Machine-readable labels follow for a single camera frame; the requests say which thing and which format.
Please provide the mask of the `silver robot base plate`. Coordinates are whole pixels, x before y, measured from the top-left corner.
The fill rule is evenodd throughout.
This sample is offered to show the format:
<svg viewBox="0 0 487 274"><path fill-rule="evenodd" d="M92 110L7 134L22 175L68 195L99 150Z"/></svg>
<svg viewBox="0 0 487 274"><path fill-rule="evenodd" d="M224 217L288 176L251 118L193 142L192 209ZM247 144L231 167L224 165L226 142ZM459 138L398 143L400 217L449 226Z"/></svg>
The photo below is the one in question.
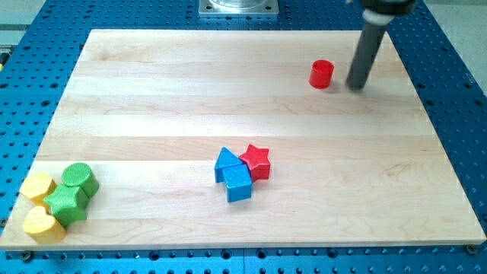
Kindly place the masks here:
<svg viewBox="0 0 487 274"><path fill-rule="evenodd" d="M277 15L278 0L199 0L200 15Z"/></svg>

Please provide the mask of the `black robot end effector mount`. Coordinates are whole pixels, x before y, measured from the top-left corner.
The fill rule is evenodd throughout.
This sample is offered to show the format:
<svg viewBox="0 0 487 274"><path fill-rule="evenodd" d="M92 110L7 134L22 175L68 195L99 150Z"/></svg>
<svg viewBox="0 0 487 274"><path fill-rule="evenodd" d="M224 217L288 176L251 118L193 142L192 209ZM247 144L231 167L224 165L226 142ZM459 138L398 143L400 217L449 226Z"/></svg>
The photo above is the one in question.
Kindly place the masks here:
<svg viewBox="0 0 487 274"><path fill-rule="evenodd" d="M400 16L410 13L416 0L359 0L364 9L368 9L379 14Z"/></svg>

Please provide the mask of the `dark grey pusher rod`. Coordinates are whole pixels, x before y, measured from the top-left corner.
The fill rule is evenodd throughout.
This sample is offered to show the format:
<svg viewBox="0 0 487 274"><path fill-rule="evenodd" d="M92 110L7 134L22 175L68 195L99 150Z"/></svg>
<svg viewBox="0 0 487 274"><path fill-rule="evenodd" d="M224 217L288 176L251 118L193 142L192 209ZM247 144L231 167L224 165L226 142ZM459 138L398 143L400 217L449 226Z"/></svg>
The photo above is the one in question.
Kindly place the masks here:
<svg viewBox="0 0 487 274"><path fill-rule="evenodd" d="M363 18L364 26L346 79L352 90L365 86L389 24L388 15L372 10L364 10Z"/></svg>

